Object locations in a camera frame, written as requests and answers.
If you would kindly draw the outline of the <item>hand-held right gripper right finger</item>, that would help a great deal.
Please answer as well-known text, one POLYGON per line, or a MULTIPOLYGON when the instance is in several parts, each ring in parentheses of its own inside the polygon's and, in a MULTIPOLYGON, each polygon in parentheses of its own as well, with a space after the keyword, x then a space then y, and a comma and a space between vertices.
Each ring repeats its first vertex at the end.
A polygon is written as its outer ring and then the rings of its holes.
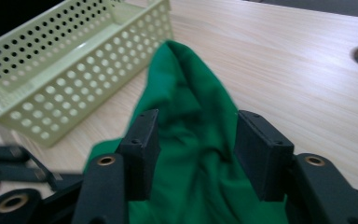
POLYGON ((234 154, 262 202, 285 202, 289 224, 358 224, 358 190, 329 159, 295 146, 262 116, 238 112, 234 154))

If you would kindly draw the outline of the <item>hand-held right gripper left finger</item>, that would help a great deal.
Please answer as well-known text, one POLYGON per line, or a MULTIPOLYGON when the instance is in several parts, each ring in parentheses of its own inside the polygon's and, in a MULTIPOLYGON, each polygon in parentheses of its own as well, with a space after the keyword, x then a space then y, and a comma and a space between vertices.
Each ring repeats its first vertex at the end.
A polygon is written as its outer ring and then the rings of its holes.
POLYGON ((150 198, 159 152, 158 111, 147 110, 138 115, 115 152, 90 161, 73 224, 129 224, 129 202, 150 198))

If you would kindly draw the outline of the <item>green dinosaur print t-shirt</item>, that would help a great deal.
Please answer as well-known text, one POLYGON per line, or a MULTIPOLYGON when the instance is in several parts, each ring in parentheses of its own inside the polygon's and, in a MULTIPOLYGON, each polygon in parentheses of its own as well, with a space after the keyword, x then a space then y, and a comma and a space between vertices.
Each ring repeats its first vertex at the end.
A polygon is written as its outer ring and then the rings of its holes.
POLYGON ((151 197, 129 204, 130 224, 288 224, 262 203, 233 153, 238 109, 189 47, 162 44, 135 114, 158 111, 160 153, 151 197))

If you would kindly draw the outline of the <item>pale green perforated plastic basket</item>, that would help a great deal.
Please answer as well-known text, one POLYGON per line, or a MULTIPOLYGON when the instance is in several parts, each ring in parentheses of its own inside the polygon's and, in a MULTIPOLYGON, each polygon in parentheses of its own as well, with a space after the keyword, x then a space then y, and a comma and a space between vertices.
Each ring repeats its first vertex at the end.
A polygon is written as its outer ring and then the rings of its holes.
POLYGON ((169 0, 65 0, 0 37, 0 125, 50 147, 172 38, 169 0))

